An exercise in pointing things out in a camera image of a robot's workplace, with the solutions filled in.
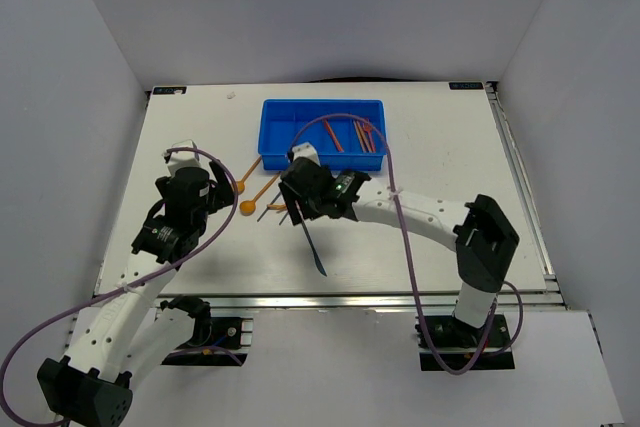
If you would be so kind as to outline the orange spoon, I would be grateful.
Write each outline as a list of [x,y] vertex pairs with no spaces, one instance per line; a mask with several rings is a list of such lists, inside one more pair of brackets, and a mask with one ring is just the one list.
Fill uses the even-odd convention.
[[279,174],[275,174],[271,179],[249,200],[243,200],[239,204],[240,213],[243,216],[250,216],[256,211],[257,202],[260,198],[271,188],[271,186],[278,180]]
[[260,163],[261,163],[261,157],[258,157],[252,163],[252,165],[247,169],[244,175],[235,182],[235,187],[239,195],[241,195],[245,191],[247,180],[249,179],[251,174],[256,170],[256,168],[260,165]]

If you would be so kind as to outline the dark blue plastic knife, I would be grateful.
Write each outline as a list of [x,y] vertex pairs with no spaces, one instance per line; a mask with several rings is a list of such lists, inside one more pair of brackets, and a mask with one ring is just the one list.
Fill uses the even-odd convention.
[[317,271],[318,271],[318,272],[319,272],[323,277],[326,277],[326,276],[327,276],[326,270],[325,270],[325,268],[324,268],[324,266],[323,266],[323,263],[322,263],[322,261],[321,261],[321,259],[320,259],[319,254],[318,254],[318,252],[317,252],[317,250],[316,250],[316,247],[315,247],[315,245],[314,245],[314,242],[313,242],[313,240],[312,240],[312,237],[311,237],[311,235],[310,235],[310,232],[309,232],[309,230],[308,230],[308,228],[307,228],[307,226],[306,226],[306,223],[305,223],[305,220],[304,220],[304,217],[303,217],[303,213],[302,213],[302,210],[301,210],[301,207],[300,207],[300,205],[299,205],[299,204],[297,204],[297,205],[296,205],[296,209],[297,209],[297,212],[299,213],[299,215],[300,215],[300,217],[301,217],[300,224],[301,224],[301,226],[302,226],[302,229],[303,229],[304,235],[305,235],[306,240],[307,240],[307,242],[308,242],[308,244],[309,244],[309,247],[310,247],[310,249],[311,249],[311,254],[312,254],[312,257],[313,257],[314,265],[315,265],[315,267],[316,267]]

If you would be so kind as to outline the red-orange plastic fork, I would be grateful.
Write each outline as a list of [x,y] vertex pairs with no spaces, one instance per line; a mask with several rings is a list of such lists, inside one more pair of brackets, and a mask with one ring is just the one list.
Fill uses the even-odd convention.
[[366,132],[366,135],[367,135],[367,138],[368,138],[370,152],[371,153],[376,153],[377,152],[376,143],[375,143],[375,140],[374,140],[372,126],[368,122],[365,122],[363,124],[363,130]]

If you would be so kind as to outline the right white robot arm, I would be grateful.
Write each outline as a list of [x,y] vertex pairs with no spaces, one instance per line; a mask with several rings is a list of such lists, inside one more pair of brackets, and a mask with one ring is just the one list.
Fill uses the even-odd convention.
[[486,336],[486,318],[520,242],[493,198],[479,194],[457,202],[394,191],[365,172],[346,169],[334,176],[304,157],[281,174],[279,189],[295,225],[327,217],[405,227],[452,251],[461,279],[452,335],[466,346]]

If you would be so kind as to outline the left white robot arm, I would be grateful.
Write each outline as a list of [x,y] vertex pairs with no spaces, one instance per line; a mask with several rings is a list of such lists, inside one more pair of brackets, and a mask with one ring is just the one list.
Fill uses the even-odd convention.
[[141,325],[158,295],[205,234],[208,217],[234,204],[234,189],[215,162],[170,160],[156,180],[160,199],[131,244],[118,284],[93,322],[60,360],[47,359],[37,380],[48,407],[83,426],[118,426],[133,390],[182,345],[199,346],[211,334],[208,302],[180,295],[161,304],[148,328]]

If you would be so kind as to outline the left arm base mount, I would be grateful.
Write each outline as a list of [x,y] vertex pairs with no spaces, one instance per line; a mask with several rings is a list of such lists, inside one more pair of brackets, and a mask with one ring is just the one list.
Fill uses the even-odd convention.
[[252,340],[252,318],[213,314],[207,301],[194,296],[164,300],[160,310],[181,310],[193,320],[191,338],[171,352],[163,365],[241,367],[244,364]]

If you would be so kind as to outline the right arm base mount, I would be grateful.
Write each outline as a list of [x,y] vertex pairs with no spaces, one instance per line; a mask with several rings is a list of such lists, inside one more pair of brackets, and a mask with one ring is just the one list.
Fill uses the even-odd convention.
[[[467,328],[450,315],[425,317],[428,332],[444,362],[454,370],[464,367],[475,353],[482,338],[482,329]],[[428,347],[419,322],[415,324],[420,368],[425,372],[442,371]],[[488,338],[472,370],[514,370],[515,360],[511,349],[511,335],[505,316],[494,317]]]

